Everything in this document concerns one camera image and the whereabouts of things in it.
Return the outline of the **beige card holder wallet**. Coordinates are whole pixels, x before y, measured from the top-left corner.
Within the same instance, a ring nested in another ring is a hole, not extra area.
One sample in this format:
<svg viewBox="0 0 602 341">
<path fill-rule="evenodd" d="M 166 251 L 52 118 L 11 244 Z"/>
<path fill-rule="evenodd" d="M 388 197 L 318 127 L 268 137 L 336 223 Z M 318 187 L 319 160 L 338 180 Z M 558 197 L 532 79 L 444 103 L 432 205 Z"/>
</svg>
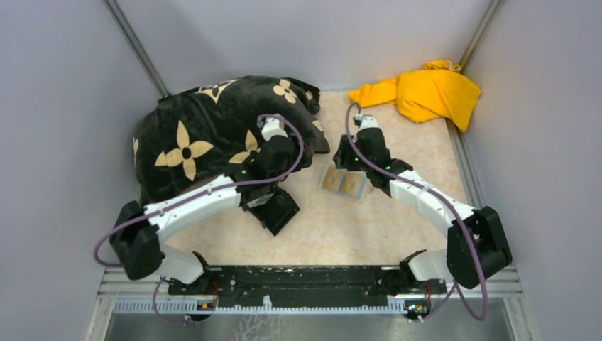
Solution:
<svg viewBox="0 0 602 341">
<path fill-rule="evenodd" d="M 354 202 L 362 202 L 371 189 L 365 173 L 326 165 L 317 182 L 317 189 Z"/>
</svg>

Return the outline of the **gold VIP credit card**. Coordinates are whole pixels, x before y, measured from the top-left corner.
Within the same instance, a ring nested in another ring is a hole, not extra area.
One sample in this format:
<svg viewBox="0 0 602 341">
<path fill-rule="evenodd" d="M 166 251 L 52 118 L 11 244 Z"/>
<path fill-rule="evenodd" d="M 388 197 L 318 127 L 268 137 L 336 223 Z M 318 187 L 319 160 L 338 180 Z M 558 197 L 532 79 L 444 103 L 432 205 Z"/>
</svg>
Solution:
<svg viewBox="0 0 602 341">
<path fill-rule="evenodd" d="M 322 189 L 333 193 L 339 192 L 344 175 L 344 170 L 337 169 L 334 166 L 328 167 L 321 184 Z"/>
</svg>

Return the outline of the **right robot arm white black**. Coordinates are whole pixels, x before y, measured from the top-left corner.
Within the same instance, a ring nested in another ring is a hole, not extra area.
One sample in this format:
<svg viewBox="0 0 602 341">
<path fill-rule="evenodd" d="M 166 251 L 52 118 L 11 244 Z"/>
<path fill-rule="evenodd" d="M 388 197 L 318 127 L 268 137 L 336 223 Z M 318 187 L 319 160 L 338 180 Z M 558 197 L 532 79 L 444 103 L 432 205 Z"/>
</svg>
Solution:
<svg viewBox="0 0 602 341">
<path fill-rule="evenodd" d="M 512 262 L 499 214 L 449 197 L 409 163 L 391 157 L 379 128 L 342 134 L 333 161 L 339 169 L 363 171 L 373 187 L 412 207 L 446 237 L 445 249 L 416 251 L 400 262 L 400 285 L 407 292 L 439 279 L 475 288 Z"/>
</svg>

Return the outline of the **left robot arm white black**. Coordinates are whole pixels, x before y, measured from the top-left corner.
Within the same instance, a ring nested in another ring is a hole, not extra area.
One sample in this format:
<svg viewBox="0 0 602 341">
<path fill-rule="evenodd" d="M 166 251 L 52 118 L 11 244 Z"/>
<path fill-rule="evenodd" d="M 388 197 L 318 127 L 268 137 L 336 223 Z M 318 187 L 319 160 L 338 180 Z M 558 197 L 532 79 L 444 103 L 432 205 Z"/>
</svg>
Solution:
<svg viewBox="0 0 602 341">
<path fill-rule="evenodd" d="M 276 136 L 195 190 L 143 207 L 137 202 L 124 205 L 108 238 L 119 266 L 130 281 L 159 275 L 184 283 L 196 294 L 206 293 L 213 275 L 202 256 L 169 247 L 166 241 L 197 222 L 237 208 L 277 235 L 300 210 L 279 183 L 310 167 L 313 155 L 296 138 Z"/>
</svg>

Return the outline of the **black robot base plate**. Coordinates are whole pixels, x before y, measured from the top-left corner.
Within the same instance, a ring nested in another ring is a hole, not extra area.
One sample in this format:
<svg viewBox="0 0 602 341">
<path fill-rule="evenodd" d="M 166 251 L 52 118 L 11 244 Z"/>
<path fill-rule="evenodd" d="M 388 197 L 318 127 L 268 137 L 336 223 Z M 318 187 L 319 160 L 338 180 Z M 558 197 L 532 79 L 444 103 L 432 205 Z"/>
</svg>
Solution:
<svg viewBox="0 0 602 341">
<path fill-rule="evenodd" d="M 399 266 L 218 266 L 195 282 L 170 279 L 173 296 L 208 296 L 208 313 L 376 313 L 425 317 L 443 280 L 416 282 Z"/>
</svg>

